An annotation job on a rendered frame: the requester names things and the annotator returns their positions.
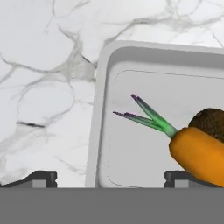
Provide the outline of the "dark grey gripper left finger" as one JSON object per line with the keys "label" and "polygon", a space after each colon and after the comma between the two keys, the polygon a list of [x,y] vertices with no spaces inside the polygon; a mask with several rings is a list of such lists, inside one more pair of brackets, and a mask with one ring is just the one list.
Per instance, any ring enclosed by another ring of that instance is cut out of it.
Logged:
{"label": "dark grey gripper left finger", "polygon": [[2,188],[56,188],[58,175],[56,171],[34,171],[26,178],[1,185]]}

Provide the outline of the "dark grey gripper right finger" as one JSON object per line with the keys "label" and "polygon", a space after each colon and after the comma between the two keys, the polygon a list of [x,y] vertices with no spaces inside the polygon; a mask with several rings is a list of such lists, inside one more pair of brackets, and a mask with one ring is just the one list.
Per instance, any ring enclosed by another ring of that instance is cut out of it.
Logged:
{"label": "dark grey gripper right finger", "polygon": [[199,180],[187,171],[165,171],[164,172],[165,188],[218,188],[217,185]]}

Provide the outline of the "orange carrot with green top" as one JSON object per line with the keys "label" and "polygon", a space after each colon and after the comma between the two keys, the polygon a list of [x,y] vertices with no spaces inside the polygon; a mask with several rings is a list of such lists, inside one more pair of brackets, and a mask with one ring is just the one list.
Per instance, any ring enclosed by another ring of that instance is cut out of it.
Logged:
{"label": "orange carrot with green top", "polygon": [[134,94],[131,97],[148,116],[131,113],[114,114],[140,123],[144,126],[164,132],[170,139],[171,156],[196,179],[224,187],[224,143],[196,128],[187,127],[177,130],[142,98]]}

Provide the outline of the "white tupperware container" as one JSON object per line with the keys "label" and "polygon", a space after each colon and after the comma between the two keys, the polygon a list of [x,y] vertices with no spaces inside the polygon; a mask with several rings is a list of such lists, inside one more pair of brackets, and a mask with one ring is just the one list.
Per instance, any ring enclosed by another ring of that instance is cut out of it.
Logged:
{"label": "white tupperware container", "polygon": [[161,187],[179,164],[169,137],[123,118],[141,97],[176,129],[205,108],[224,110],[224,50],[116,41],[99,58],[87,159],[88,187]]}

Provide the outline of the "dark brown avocado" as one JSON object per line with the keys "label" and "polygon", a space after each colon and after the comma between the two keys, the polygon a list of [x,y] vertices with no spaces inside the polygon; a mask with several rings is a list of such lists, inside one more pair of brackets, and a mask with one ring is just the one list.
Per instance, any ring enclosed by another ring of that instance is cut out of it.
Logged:
{"label": "dark brown avocado", "polygon": [[224,111],[219,108],[205,108],[198,112],[188,124],[204,131],[224,143]]}

